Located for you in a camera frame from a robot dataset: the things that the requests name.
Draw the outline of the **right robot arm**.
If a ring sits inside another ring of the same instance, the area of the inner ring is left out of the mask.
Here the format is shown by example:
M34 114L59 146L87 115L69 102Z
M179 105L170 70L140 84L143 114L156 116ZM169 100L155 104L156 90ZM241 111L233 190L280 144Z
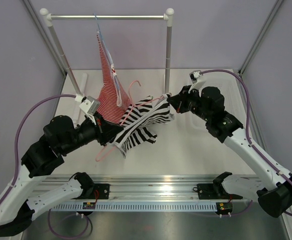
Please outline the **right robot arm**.
M191 112L204 120L208 132L234 151L259 178L253 181L224 172L214 179L216 197L236 195L258 202L274 218L292 206L292 173L272 159L249 137L243 124L225 110L224 96L218 88L208 86L199 91L184 86L167 101L177 113Z

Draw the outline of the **black white striped tank top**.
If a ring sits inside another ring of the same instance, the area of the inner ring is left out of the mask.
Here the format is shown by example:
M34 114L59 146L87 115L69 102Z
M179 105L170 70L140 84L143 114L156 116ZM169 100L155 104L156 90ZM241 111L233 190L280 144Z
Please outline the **black white striped tank top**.
M131 148L142 143L154 144L156 142L157 134L149 130L149 126L166 124L174 120L174 114L170 112L170 104L167 102L167 98L171 94L163 94L163 96L164 99L159 100L157 103L150 102L133 109L122 125L123 130L110 142L110 145L115 145L123 157L126 156ZM149 100L151 100L150 96L137 102L137 105ZM128 107L120 123L130 111L131 107Z

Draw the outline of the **pink wire hanger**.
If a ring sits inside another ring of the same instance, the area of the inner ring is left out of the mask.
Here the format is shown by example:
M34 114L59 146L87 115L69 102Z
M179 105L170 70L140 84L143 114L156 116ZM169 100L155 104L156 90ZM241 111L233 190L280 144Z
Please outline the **pink wire hanger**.
M145 102L145 103L141 103L141 104L135 104L133 102L133 98L131 97L131 93L130 93L130 90L131 90L131 87L133 86L134 83L137 83L140 87L142 86L141 83L138 81L138 80L135 80L133 82L130 83L129 85L129 88L128 88L128 95L129 95L129 99L131 101L131 104L132 104L132 107L130 109L130 111L127 113L127 115L125 116L125 118L122 120L122 122L120 123L120 126L122 126L124 124L124 122L127 120L128 116L131 114L132 110L133 109L136 109L137 107L141 107L141 106L144 106L145 104L147 103L151 103L151 102L154 102L154 101L159 101L159 100L163 100L164 99L164 96L161 95L160 97L157 97L157 98L154 98L154 97L151 97L151 100ZM102 150L97 154L96 158L95 158L95 161L96 162L100 162L102 161L103 159L105 159L107 157L107 155L109 155L115 148L116 146L113 145L113 147L108 150L104 155L102 155L103 151L108 147L109 145L105 146L102 148Z

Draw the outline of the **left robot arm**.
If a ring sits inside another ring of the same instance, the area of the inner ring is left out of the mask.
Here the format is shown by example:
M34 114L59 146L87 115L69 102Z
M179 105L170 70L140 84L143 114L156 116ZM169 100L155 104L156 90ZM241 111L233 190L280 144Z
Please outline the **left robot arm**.
M43 136L21 158L17 179L7 186L8 193L0 197L0 237L18 235L40 215L67 200L98 197L98 189L86 172L75 173L67 183L44 194L30 197L30 193L64 163L67 154L92 141L104 146L121 130L123 127L102 117L97 123L86 118L77 127L66 115L53 118L43 128Z

